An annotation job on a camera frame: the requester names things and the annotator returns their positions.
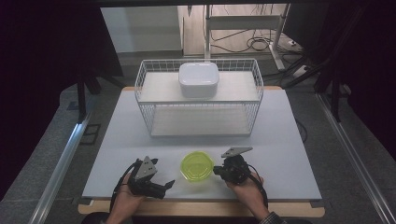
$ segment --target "white tabletop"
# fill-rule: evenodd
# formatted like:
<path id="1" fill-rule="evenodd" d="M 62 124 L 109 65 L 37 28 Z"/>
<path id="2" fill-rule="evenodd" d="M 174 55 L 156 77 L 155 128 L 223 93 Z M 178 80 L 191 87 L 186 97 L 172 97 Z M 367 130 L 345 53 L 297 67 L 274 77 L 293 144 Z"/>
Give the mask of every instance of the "white tabletop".
<path id="1" fill-rule="evenodd" d="M 253 147 L 243 154 L 247 163 L 264 176 L 270 202 L 321 199 L 304 144 L 284 91 L 264 91 L 261 108 L 250 137 L 156 137 L 149 136 L 134 91 L 123 91 L 99 149 L 83 197 L 109 198 L 120 176 L 136 159 L 159 159 L 151 179 L 165 184 L 175 179 L 165 199 L 226 200 L 233 193 L 217 175 L 190 183 L 179 171 L 185 155 L 202 150 L 215 165 L 230 147 Z"/>

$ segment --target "yellow-green plastic bowl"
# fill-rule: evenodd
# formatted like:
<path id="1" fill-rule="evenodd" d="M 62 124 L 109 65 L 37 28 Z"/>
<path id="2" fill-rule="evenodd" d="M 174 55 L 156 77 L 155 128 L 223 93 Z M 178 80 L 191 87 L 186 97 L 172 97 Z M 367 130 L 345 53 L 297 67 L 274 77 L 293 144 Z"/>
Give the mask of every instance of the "yellow-green plastic bowl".
<path id="1" fill-rule="evenodd" d="M 180 171 L 190 182 L 206 179 L 212 174 L 214 163 L 203 151 L 194 151 L 184 157 L 180 164 Z"/>

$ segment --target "wall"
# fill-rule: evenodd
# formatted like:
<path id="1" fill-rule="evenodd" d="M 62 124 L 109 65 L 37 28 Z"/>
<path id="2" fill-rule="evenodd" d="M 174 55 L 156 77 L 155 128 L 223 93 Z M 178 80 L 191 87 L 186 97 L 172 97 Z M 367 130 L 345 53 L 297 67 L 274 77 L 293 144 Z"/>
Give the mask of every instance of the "wall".
<path id="1" fill-rule="evenodd" d="M 181 50 L 177 7 L 101 8 L 117 53 Z"/>

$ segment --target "sleeve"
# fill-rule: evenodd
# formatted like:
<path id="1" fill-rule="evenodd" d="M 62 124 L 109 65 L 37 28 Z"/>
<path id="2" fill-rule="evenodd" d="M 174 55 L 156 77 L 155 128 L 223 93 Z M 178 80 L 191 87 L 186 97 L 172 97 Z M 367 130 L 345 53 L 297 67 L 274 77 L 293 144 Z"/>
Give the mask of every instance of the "sleeve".
<path id="1" fill-rule="evenodd" d="M 272 212 L 267 218 L 263 219 L 260 224 L 287 224 L 287 222 L 280 218 L 275 212 Z"/>

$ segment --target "wire mesh panel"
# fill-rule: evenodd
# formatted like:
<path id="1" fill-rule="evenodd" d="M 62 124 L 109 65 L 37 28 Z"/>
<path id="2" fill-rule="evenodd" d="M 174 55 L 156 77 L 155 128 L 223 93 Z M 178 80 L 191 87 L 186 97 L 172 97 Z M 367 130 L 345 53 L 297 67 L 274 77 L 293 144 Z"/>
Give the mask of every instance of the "wire mesh panel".
<path id="1" fill-rule="evenodd" d="M 186 98 L 178 83 L 183 63 L 214 63 L 217 93 Z M 135 97 L 151 136 L 250 135 L 262 101 L 262 76 L 254 59 L 145 60 Z"/>

